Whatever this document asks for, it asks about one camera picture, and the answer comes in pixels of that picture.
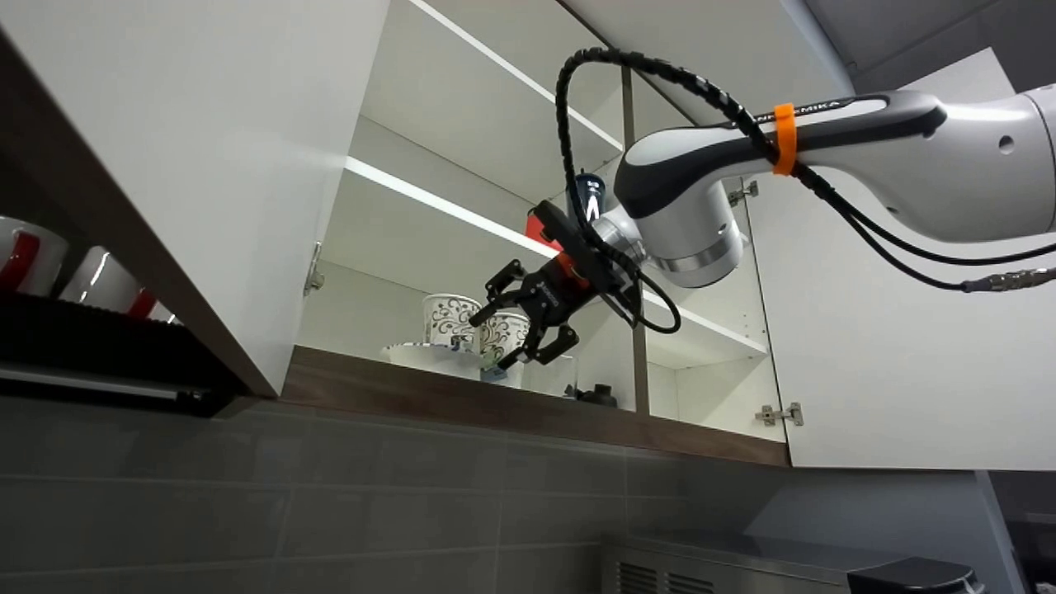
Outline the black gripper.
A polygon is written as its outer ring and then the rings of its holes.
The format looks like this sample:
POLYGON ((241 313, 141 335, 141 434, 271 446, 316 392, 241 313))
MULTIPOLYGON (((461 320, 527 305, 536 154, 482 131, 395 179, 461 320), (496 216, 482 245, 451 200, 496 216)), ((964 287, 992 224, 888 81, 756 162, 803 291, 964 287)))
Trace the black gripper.
POLYGON ((551 258, 530 274, 517 258, 509 261, 491 281, 486 281, 487 296, 470 315, 471 326, 482 326, 498 310, 525 300, 522 310, 530 320, 527 335, 498 360, 498 368, 509 368, 517 360, 548 366, 569 353, 576 343, 569 320, 594 296, 607 300, 625 323, 632 320, 632 283, 612 248, 584 238, 551 200, 538 200, 527 210, 525 232, 530 242, 551 248, 551 258))

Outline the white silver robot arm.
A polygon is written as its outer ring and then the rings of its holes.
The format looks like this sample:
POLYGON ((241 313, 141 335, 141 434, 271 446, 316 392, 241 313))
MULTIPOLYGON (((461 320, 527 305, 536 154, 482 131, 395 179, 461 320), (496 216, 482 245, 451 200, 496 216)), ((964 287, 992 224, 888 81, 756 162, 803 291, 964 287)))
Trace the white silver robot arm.
POLYGON ((789 176, 843 210, 865 242, 888 248, 892 232, 869 221, 830 186, 858 179, 912 232, 954 242, 1006 242, 1015 253, 976 258, 964 292, 1026 291, 1052 276, 1056 216, 1056 96, 1026 89, 951 101, 926 89, 782 106, 730 124, 659 128, 632 143, 614 176, 618 203, 594 221, 540 200, 530 216, 557 253, 530 270, 506 265, 471 313, 527 315, 527 334, 498 353, 502 366, 551 364, 576 334, 570 315, 607 296, 630 323, 645 315, 654 274, 709 287, 737 270, 742 233, 727 186, 746 176, 789 176))

